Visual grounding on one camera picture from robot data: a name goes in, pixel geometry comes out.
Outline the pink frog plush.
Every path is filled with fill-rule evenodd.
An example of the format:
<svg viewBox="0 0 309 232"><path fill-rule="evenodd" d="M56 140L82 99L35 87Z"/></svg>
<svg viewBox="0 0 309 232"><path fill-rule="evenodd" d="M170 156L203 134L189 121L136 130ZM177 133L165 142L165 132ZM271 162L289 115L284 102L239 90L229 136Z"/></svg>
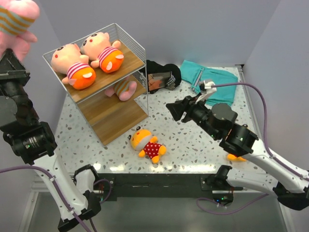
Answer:
<svg viewBox="0 0 309 232"><path fill-rule="evenodd" d="M29 27L40 16L40 9L33 0L2 0L0 2L0 54L12 49L23 61L37 37Z"/></svg>
<svg viewBox="0 0 309 232"><path fill-rule="evenodd" d="M112 86L104 90L104 94L108 97L113 96L114 94L121 101L129 100L135 93L137 88L137 82L129 80L129 76L124 79L116 82Z"/></svg>

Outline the large black-haired boy plush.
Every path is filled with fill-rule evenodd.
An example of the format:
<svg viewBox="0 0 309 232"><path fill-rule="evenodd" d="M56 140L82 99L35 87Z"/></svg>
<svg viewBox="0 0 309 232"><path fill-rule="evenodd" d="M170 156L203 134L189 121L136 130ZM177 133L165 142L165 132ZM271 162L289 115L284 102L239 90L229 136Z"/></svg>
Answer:
<svg viewBox="0 0 309 232"><path fill-rule="evenodd" d="M81 53L89 57L92 68L100 68L105 73L112 73L121 67L124 54L120 50L121 42L110 42L109 33L97 32L87 37L81 47Z"/></svg>

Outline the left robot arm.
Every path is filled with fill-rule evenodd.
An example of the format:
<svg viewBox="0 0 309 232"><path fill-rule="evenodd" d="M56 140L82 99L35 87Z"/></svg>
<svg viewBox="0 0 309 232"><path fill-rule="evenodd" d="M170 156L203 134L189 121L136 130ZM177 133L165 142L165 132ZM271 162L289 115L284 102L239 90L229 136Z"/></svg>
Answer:
<svg viewBox="0 0 309 232"><path fill-rule="evenodd" d="M68 232L91 220L101 210L94 189L100 184L95 168L88 164L70 176L55 149L54 134L48 123L39 121L33 103L24 90L30 73L12 49L0 58L0 130L12 151L33 169L46 184L59 212L58 230Z"/></svg>

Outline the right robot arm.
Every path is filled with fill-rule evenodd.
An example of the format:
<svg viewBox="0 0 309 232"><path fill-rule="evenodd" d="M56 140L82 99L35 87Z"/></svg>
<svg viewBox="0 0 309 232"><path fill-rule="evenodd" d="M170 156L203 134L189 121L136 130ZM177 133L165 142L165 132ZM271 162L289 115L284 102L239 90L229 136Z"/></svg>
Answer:
<svg viewBox="0 0 309 232"><path fill-rule="evenodd" d="M175 121L195 122L213 140L219 141L219 147L224 151L264 170L263 174L257 174L221 165L217 173L205 179L210 188L252 189L275 196L281 204L293 210L308 207L309 172L267 151L266 143L254 132L236 123L238 114L230 106L219 103L208 109L198 97L187 96L166 104L166 107Z"/></svg>

